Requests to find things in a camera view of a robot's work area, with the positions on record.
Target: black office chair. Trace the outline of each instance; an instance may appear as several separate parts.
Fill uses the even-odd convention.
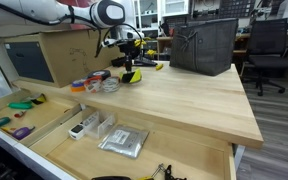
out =
[[[287,19],[256,21],[252,26],[246,55],[247,61],[254,65],[258,76],[243,82],[256,82],[256,88],[260,89],[259,96],[263,96],[263,84],[280,88],[279,93],[285,92],[284,87],[263,78],[263,72],[288,69],[288,59],[285,58],[288,54],[286,52],[287,29]]]

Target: open drawer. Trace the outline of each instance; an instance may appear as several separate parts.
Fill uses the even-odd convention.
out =
[[[1,132],[8,136],[6,139],[11,139],[11,141],[21,143],[25,146],[32,145],[38,139],[48,134],[80,111],[80,105],[77,102],[46,96],[46,102],[40,105],[33,105],[33,108],[28,109],[22,117],[15,118],[14,114],[21,110],[9,108],[7,107],[7,104],[11,102],[20,102],[22,99],[29,96],[31,96],[29,91],[21,90],[0,98],[0,118],[9,117],[11,119],[9,123],[2,127],[21,128],[35,126],[35,129],[22,140],[17,140],[13,138],[11,134],[0,129]]]
[[[236,179],[231,144],[125,114],[117,114],[116,124],[150,130],[137,159],[99,149],[103,138],[71,139],[68,130],[93,111],[79,112],[29,149],[77,179],[119,175],[136,180],[152,175],[161,163],[172,165],[172,175],[178,178]],[[158,173],[155,179],[164,179],[164,173]]]

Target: purple object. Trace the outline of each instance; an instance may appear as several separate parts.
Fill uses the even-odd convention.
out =
[[[25,138],[26,136],[28,136],[34,128],[35,128],[34,126],[31,128],[22,127],[20,129],[15,130],[12,136],[18,140],[21,140]]]

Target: cardboard box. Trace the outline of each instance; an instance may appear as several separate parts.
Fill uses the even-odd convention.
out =
[[[118,47],[102,48],[95,58],[98,32],[93,30],[43,32],[5,38],[2,42],[20,79],[63,87],[123,56]]]

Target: gray floor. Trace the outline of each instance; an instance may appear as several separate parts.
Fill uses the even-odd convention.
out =
[[[264,138],[261,150],[246,148],[237,171],[238,180],[288,180],[288,83],[284,94],[264,86],[264,96],[257,96],[254,84],[244,84],[257,123]]]

